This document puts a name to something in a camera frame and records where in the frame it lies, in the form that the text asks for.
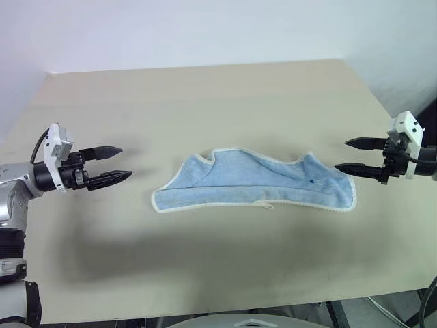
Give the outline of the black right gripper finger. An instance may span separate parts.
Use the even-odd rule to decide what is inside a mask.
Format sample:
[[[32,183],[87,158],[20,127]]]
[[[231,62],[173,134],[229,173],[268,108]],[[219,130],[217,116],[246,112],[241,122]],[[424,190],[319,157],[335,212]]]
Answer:
[[[382,174],[381,167],[367,166],[362,163],[336,164],[335,168],[345,174],[362,178],[379,178]]]
[[[387,138],[357,137],[347,140],[345,145],[359,150],[383,150],[386,142]]]

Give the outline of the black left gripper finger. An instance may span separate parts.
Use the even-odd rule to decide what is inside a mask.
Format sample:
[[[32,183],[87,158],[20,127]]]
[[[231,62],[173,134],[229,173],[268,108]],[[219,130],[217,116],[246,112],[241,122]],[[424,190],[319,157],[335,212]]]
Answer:
[[[115,146],[98,146],[95,148],[86,148],[80,150],[82,162],[109,159],[119,153],[123,152],[121,148]]]
[[[90,178],[87,183],[87,190],[94,191],[116,185],[125,181],[132,175],[132,171],[113,170]]]

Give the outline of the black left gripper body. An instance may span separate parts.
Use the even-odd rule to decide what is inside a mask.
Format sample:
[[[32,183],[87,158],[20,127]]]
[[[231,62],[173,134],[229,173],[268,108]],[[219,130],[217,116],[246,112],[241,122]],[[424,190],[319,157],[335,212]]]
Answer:
[[[86,161],[92,160],[92,152],[71,152],[58,169],[59,175],[67,189],[86,188],[91,191],[90,177],[85,169]]]

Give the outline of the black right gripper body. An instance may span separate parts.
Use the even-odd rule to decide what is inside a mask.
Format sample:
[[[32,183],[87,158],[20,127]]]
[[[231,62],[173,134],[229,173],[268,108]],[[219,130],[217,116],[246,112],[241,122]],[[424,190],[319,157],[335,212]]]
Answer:
[[[388,137],[378,142],[379,149],[382,150],[384,162],[382,173],[377,181],[382,185],[387,185],[389,177],[399,178],[405,176],[409,164],[409,154],[407,153],[409,139],[402,133],[398,138]]]

